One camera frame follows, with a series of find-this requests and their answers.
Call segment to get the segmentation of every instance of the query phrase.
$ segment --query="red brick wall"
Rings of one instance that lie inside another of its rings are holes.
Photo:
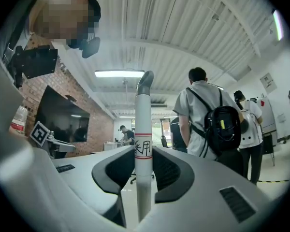
[[[37,47],[50,42],[33,35],[27,45],[27,49]],[[103,143],[113,140],[114,121],[84,92],[69,71],[63,71],[60,58],[58,57],[56,69],[53,74],[25,79],[23,86],[19,89],[23,94],[23,106],[28,109],[25,134],[28,136],[33,129],[36,113],[42,95],[49,85],[63,97],[67,94],[76,99],[76,104],[86,112],[90,113],[87,142],[73,143],[76,151],[67,153],[66,157],[87,155],[90,152],[103,151]]]

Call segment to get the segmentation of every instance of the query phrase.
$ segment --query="floor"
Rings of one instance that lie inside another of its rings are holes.
[[[260,181],[290,180],[290,140],[283,145],[277,144],[277,146],[274,147],[274,155],[275,166],[273,166],[271,155],[263,156]],[[131,185],[131,180],[132,178],[121,191],[128,229],[134,229],[138,224],[136,183],[134,181]],[[260,188],[271,200],[274,200],[287,190],[289,184],[290,181],[281,183],[258,182],[257,187]],[[154,195],[157,192],[157,184],[155,179],[152,179],[151,192],[153,206]]]

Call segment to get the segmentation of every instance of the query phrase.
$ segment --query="ceiling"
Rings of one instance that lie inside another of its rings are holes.
[[[113,118],[132,116],[139,79],[96,78],[95,70],[152,70],[153,117],[172,115],[188,71],[202,67],[210,83],[228,87],[261,56],[273,26],[267,0],[97,0],[101,20],[99,52],[59,47],[61,60],[84,90]]]

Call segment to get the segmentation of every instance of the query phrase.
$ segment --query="black slot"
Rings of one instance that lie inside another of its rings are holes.
[[[256,211],[247,203],[247,201],[235,188],[225,188],[219,192],[239,223],[245,221],[256,213]]]
[[[60,166],[60,167],[57,167],[57,171],[58,173],[62,173],[62,172],[66,172],[68,170],[71,170],[75,168],[73,165],[69,164],[69,165],[64,165],[64,166]]]

